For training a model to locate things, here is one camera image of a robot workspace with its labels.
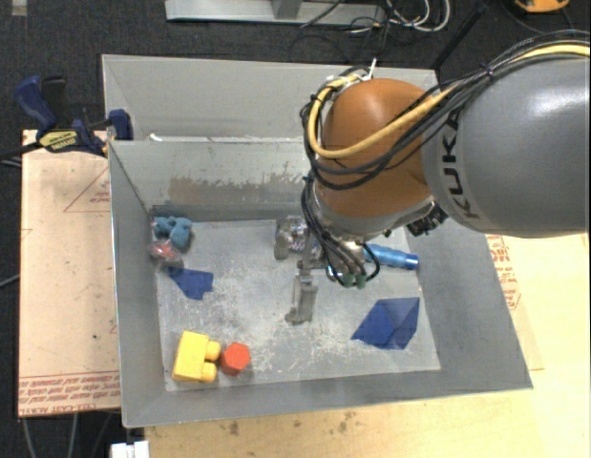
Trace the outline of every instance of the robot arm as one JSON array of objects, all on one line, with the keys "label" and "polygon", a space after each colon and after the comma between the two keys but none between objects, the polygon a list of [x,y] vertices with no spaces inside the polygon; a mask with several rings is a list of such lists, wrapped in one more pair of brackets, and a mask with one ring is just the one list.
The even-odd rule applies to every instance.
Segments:
[{"label": "robot arm", "polygon": [[589,56],[587,32],[562,31],[426,92],[365,69],[324,85],[302,110],[302,208],[327,275],[362,287],[377,273],[367,241],[446,216],[517,237],[585,232]]}]

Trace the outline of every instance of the wire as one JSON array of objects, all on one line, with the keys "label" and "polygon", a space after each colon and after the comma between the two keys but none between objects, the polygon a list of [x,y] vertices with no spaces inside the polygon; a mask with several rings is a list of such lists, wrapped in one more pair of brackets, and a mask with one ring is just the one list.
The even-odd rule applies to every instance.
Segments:
[{"label": "wire", "polygon": [[395,3],[392,2],[392,0],[384,0],[384,1],[386,2],[386,4],[388,5],[388,8],[389,8],[388,15],[390,17],[391,24],[396,24],[398,26],[415,29],[415,30],[421,31],[421,32],[438,32],[438,31],[441,31],[442,29],[444,29],[448,25],[448,22],[450,21],[450,17],[451,17],[450,0],[440,0],[440,6],[441,6],[442,10],[444,11],[443,18],[437,24],[434,24],[431,26],[425,25],[430,20],[431,14],[432,14],[432,5],[429,0],[421,0],[422,3],[424,4],[424,9],[425,9],[424,14],[422,16],[418,15],[417,17],[415,17],[413,19],[407,19],[406,17],[404,17],[403,14],[396,9],[396,5],[395,5]]},{"label": "wire", "polygon": [[19,275],[15,275],[14,277],[10,277],[9,279],[2,280],[2,281],[0,281],[0,288],[2,288],[3,286],[7,286],[10,283],[13,283],[14,281],[18,281],[18,280],[19,280]]},{"label": "wire", "polygon": [[104,437],[104,433],[106,432],[106,428],[108,427],[109,423],[111,422],[112,417],[113,417],[112,413],[109,413],[106,416],[106,419],[104,420],[104,423],[102,424],[102,427],[100,428],[100,432],[98,433],[97,438],[95,438],[94,446],[92,447],[92,452],[89,454],[89,458],[95,458],[95,454],[97,452],[97,449],[100,446],[100,442],[102,441],[102,438]]},{"label": "wire", "polygon": [[[405,151],[405,148],[409,147],[414,140],[419,138],[423,133],[429,131],[432,127],[435,127],[441,117],[447,116],[450,112],[457,111],[459,108],[467,103],[471,97],[478,94],[481,88],[488,87],[493,79],[499,78],[507,73],[513,73],[523,66],[532,64],[538,61],[544,61],[548,59],[564,59],[566,57],[573,56],[589,56],[589,32],[586,31],[557,31],[550,32],[541,36],[535,36],[528,38],[522,42],[516,43],[512,48],[495,58],[489,65],[484,65],[480,70],[469,73],[459,79],[453,79],[445,81],[428,91],[426,91],[421,97],[419,97],[411,106],[398,115],[391,124],[397,121],[400,117],[411,113],[412,111],[420,111],[419,107],[431,94],[434,94],[437,90],[445,89],[448,87],[450,91],[449,95],[444,100],[437,103],[427,114],[424,114],[415,121],[412,126],[397,139],[393,146],[381,156],[368,161],[367,163],[359,164],[357,166],[345,168],[343,164],[333,159],[340,168],[330,167],[328,164],[324,164],[319,161],[317,154],[312,150],[308,140],[308,129],[316,126],[316,131],[322,138],[322,121],[321,114],[318,113],[315,121],[311,119],[310,111],[314,105],[319,104],[320,92],[312,96],[312,100],[304,106],[300,112],[302,118],[302,125],[305,130],[304,144],[306,155],[310,161],[312,172],[315,178],[327,188],[334,190],[347,190],[349,188],[355,188],[370,181],[374,177],[377,177],[382,171],[390,168],[397,167],[405,162],[412,154],[420,149],[422,145],[426,144],[429,140],[427,137],[422,144],[417,145],[414,150],[410,150],[407,156],[403,157],[396,164],[390,164],[393,158],[399,153]],[[320,103],[320,110],[322,111],[323,106],[331,100],[331,98],[339,93],[339,88],[333,88],[327,95],[327,100]],[[333,183],[326,177],[323,177],[320,172],[328,173],[331,175],[360,175],[354,181],[349,183]]]},{"label": "wire", "polygon": [[[559,53],[573,53],[579,55],[590,55],[589,47],[581,45],[568,45],[560,44],[555,46],[549,46],[544,49],[538,49],[527,52],[523,56],[515,58],[515,60],[526,59],[528,57],[534,57],[542,54],[559,54]],[[369,135],[365,139],[343,148],[340,150],[328,150],[323,148],[317,139],[317,122],[321,114],[323,105],[329,100],[330,96],[335,94],[339,89],[347,84],[351,84],[355,81],[360,81],[361,77],[357,74],[340,77],[326,84],[326,86],[316,94],[315,99],[312,102],[309,110],[309,118],[306,125],[307,141],[311,150],[317,155],[328,158],[343,158],[347,156],[355,155],[361,151],[366,150],[370,146],[376,144],[383,138],[393,134],[398,129],[407,126],[410,122],[419,120],[419,117],[427,115],[433,108],[439,105],[445,98],[450,96],[454,90],[455,85],[452,85],[447,90],[440,92],[437,95],[432,96],[429,100],[420,103],[416,108],[407,111],[405,114],[398,116],[394,121],[390,122],[387,126],[383,127],[379,131],[372,135]]]},{"label": "wire", "polygon": [[31,458],[36,458],[36,450],[34,449],[34,444],[32,443],[32,437],[30,436],[30,429],[28,428],[28,419],[22,419],[21,424],[24,428],[24,436],[26,437],[26,445],[28,446],[28,453],[30,454]]},{"label": "wire", "polygon": [[369,248],[369,246],[367,245],[366,242],[363,243],[363,249],[365,249],[367,251],[369,257],[371,258],[371,260],[375,264],[375,269],[373,270],[373,273],[371,275],[369,275],[368,279],[367,279],[367,281],[370,281],[370,280],[373,280],[378,273],[380,273],[380,260],[378,259],[377,256],[375,256],[375,253],[373,251],[371,251],[371,249]]},{"label": "wire", "polygon": [[10,161],[9,159],[3,159],[0,161],[0,166],[10,166],[11,168],[19,168],[21,169],[21,163],[16,161]]},{"label": "wire", "polygon": [[0,153],[0,162],[3,159],[12,159],[14,156],[23,155],[25,153],[29,153],[30,151],[34,151],[39,148],[42,148],[42,146],[37,142],[33,142],[25,146],[20,146],[19,148],[14,150],[5,151],[4,153]]},{"label": "wire", "polygon": [[73,458],[74,441],[76,439],[76,427],[78,425],[78,414],[73,416],[73,428],[70,431],[70,443],[68,445],[68,458]]},{"label": "wire", "polygon": [[300,26],[300,29],[304,29],[306,27],[312,26],[314,24],[316,24],[317,22],[323,20],[325,17],[327,17],[330,13],[332,13],[335,9],[337,9],[337,7],[344,3],[345,0],[337,0],[335,1],[335,3],[331,4],[326,10],[324,10],[323,12],[319,13],[316,17],[308,20],[305,24],[302,24]]}]

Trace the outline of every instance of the black cable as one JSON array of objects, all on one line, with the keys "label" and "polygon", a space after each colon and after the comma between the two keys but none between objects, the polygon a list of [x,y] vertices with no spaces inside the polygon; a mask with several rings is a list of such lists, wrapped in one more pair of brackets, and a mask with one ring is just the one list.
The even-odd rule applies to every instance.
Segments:
[{"label": "black cable", "polygon": [[352,274],[359,271],[363,275],[366,275],[364,264],[359,261],[353,253],[351,253],[346,246],[340,241],[335,239],[330,232],[325,228],[321,222],[316,218],[312,205],[312,188],[313,188],[313,174],[306,178],[306,185],[302,192],[302,211],[304,213],[304,219],[309,232],[317,239],[319,245],[323,248],[324,252],[329,255],[329,252],[338,257],[348,268],[348,271]]},{"label": "black cable", "polygon": [[346,0],[336,0],[332,5],[330,5],[326,10],[324,10],[323,12],[319,13],[316,17],[308,20],[305,24],[302,24],[300,26],[300,29],[304,29],[306,27],[312,26],[314,24],[316,24],[317,22],[319,22],[320,20],[323,20],[325,17],[327,17],[330,13],[332,13],[340,4],[344,3]]},{"label": "black cable", "polygon": [[38,144],[37,142],[33,142],[31,144],[26,144],[25,146],[20,146],[17,149],[5,151],[4,153],[0,153],[0,162],[3,159],[11,159],[12,157],[20,156],[20,155],[23,155],[25,153],[29,153],[30,151],[34,151],[39,148],[42,148],[42,146],[40,144]]},{"label": "black cable", "polygon": [[368,252],[369,257],[375,264],[375,269],[373,270],[373,273],[371,273],[371,275],[367,277],[367,281],[370,281],[373,280],[378,273],[380,273],[380,260],[377,256],[375,256],[375,253],[371,251],[371,249],[369,248],[369,246],[367,246],[365,242],[363,243],[363,249],[365,249]]},{"label": "black cable", "polygon": [[8,279],[6,279],[6,280],[2,280],[2,281],[0,281],[0,289],[1,289],[3,286],[10,285],[11,283],[13,283],[13,282],[15,282],[15,281],[18,281],[18,280],[19,280],[19,275],[15,275],[15,276],[13,276],[13,277],[10,277],[10,278],[8,278]]}]

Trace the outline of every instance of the yellow block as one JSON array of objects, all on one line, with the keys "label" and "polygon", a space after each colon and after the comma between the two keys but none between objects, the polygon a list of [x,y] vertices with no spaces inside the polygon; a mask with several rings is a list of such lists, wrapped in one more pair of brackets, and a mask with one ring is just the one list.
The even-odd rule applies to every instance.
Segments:
[{"label": "yellow block", "polygon": [[221,345],[210,341],[205,334],[182,331],[177,358],[172,369],[172,379],[180,382],[212,382],[217,378],[217,366],[213,363],[221,354]]}]

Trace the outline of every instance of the blue sponge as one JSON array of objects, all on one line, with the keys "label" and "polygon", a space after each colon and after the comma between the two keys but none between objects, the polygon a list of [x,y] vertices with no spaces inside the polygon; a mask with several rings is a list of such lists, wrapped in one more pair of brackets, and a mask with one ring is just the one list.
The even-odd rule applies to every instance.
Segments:
[{"label": "blue sponge", "polygon": [[153,232],[157,238],[170,238],[172,245],[180,250],[185,249],[191,237],[193,222],[187,218],[154,218]]},{"label": "blue sponge", "polygon": [[176,218],[172,232],[170,233],[170,241],[178,249],[184,249],[189,243],[191,236],[191,226],[193,222],[187,218]]}]

